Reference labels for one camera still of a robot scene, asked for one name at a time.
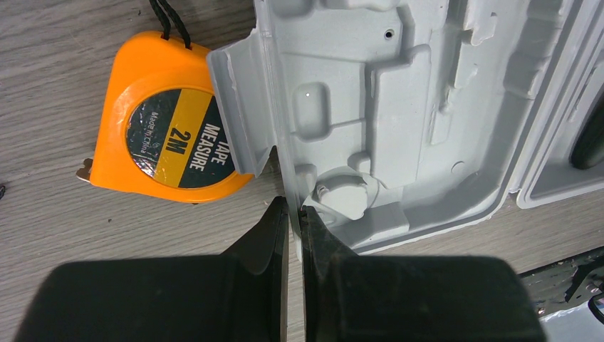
black circular label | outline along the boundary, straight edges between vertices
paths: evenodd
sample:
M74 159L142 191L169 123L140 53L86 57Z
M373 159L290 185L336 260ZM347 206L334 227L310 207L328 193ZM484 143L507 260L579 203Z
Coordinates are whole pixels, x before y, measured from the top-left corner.
M144 100L130 117L126 145L145 174L170 187L207 187L235 172L216 98L200 90Z

wood grain surface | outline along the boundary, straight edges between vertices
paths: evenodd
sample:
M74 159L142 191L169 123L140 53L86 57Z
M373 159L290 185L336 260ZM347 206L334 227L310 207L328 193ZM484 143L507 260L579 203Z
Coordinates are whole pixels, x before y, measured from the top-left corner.
M255 23L251 0L171 2L192 40L209 48L245 38ZM218 253L283 192L275 158L237 194L197 206L76 179L94 152L113 56L132 35L160 29L146 0L0 1L0 341L14 336L55 266ZM602 192L532 210L509 200L487 222L385 253L495 255L526 271L603 245L603 207ZM303 341L293 254L289 285L288 336Z

gray plastic case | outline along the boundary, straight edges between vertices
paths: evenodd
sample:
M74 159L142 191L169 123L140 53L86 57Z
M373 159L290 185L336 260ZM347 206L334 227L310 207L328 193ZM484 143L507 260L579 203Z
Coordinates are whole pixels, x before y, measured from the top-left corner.
M359 253L604 187L571 153L604 84L600 1L256 0L208 55L235 167L277 146L292 217ZM292 221L296 230L297 220Z

tape measure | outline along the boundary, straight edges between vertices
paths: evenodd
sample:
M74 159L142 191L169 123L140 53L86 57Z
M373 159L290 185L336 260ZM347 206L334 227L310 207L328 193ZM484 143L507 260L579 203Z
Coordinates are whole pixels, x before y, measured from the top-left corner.
M178 202L226 197L252 178L235 171L206 55L162 32L118 51L94 159L76 174L97 187Z

